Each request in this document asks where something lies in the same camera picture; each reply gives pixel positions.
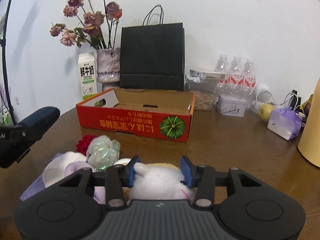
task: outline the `green pumpkin picture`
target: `green pumpkin picture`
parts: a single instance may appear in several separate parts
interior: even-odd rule
[[[186,123],[177,116],[168,116],[160,124],[160,130],[167,138],[178,139],[184,134]]]

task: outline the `blue gripper pad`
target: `blue gripper pad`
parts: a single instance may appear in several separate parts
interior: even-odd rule
[[[192,171],[191,167],[187,163],[187,161],[184,159],[184,157],[181,157],[180,159],[180,169],[184,176],[184,181],[186,182],[186,185],[188,188],[194,187],[194,179],[192,177]]]
[[[131,159],[131,161],[127,164],[126,166],[126,172],[128,174],[128,187],[132,187],[133,186],[133,182],[134,182],[134,176],[136,174],[133,166],[135,163],[139,163],[141,162],[141,158],[140,156],[135,156]]]

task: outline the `brown tabletop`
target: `brown tabletop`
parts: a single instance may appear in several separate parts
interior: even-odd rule
[[[299,239],[319,239],[320,169],[299,154],[298,138],[285,141],[255,114],[246,112],[239,118],[196,111],[189,142],[179,143],[81,128],[75,109],[63,114],[21,163],[0,169],[0,239],[21,239],[13,222],[20,195],[42,173],[46,161],[56,153],[74,151],[85,134],[106,134],[121,143],[121,158],[140,155],[144,163],[179,165],[180,157],[187,155],[194,164],[211,165],[218,171],[240,167],[299,201],[307,215]],[[226,196],[225,188],[217,189],[217,203]]]

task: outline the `lemon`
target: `lemon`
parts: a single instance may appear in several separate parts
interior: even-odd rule
[[[270,104],[264,104],[260,107],[259,111],[258,111],[258,116],[263,120],[268,122],[270,115],[271,115],[271,111],[275,110],[276,108],[273,105]]]

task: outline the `yellow cylinder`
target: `yellow cylinder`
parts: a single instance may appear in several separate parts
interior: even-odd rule
[[[320,167],[320,79],[313,94],[307,123],[298,150],[309,162]]]

